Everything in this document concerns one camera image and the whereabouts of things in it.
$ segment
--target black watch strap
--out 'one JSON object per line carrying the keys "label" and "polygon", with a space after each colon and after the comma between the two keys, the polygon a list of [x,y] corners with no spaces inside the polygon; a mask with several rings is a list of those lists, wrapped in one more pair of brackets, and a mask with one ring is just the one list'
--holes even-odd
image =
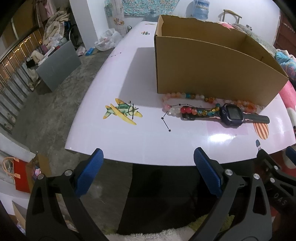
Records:
{"label": "black watch strap", "polygon": [[264,124],[270,123],[268,116],[265,116],[265,115],[249,114],[249,113],[243,113],[243,115],[244,115],[245,121],[252,121],[255,123],[264,123]]}
{"label": "black watch strap", "polygon": [[[203,111],[203,110],[206,110],[206,111],[210,111],[211,109],[210,108],[196,108],[197,111]],[[194,114],[188,114],[188,113],[185,113],[185,114],[182,114],[182,117],[185,119],[185,120],[195,120],[195,119],[220,119],[220,115],[219,115],[219,111],[217,111],[215,114],[213,114],[212,116],[203,116],[203,115],[194,115]]]}

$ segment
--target red shopping bag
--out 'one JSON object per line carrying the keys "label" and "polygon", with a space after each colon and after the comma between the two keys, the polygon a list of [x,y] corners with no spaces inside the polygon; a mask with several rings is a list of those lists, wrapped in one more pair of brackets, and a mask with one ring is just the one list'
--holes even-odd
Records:
{"label": "red shopping bag", "polygon": [[[13,173],[7,170],[7,162],[10,162],[13,167]],[[22,192],[30,193],[29,184],[26,173],[27,162],[22,161],[15,157],[5,157],[2,162],[2,168],[8,176],[12,177],[15,181],[15,189]]]}

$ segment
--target brown door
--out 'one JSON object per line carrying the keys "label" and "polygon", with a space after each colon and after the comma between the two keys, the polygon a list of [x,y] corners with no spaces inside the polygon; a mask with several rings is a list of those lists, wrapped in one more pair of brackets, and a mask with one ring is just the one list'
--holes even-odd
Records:
{"label": "brown door", "polygon": [[288,50],[289,54],[296,56],[296,33],[283,13],[281,14],[274,47],[276,49]]}

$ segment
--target large plastic bottle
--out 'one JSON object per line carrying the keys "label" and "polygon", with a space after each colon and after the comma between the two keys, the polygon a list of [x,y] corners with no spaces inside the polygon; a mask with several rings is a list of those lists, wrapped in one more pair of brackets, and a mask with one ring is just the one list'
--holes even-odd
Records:
{"label": "large plastic bottle", "polygon": [[207,20],[209,15],[210,2],[207,0],[195,0],[192,17],[199,20]]}
{"label": "large plastic bottle", "polygon": [[150,9],[150,13],[145,16],[144,21],[158,22],[159,13],[156,13],[154,9]]}

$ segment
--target smartwatch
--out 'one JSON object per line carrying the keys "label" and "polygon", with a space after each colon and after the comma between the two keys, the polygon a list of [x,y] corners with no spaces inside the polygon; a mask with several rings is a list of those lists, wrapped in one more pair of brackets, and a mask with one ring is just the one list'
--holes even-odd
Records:
{"label": "smartwatch", "polygon": [[[210,111],[211,109],[196,108],[196,110]],[[264,124],[270,123],[268,116],[242,112],[242,110],[235,104],[225,104],[220,107],[219,111],[217,111],[211,116],[203,116],[203,115],[199,116],[199,115],[193,115],[192,113],[190,114],[185,113],[185,114],[182,114],[182,117],[185,120],[217,119],[217,120],[221,120],[227,126],[240,126],[244,122],[264,123]]]}

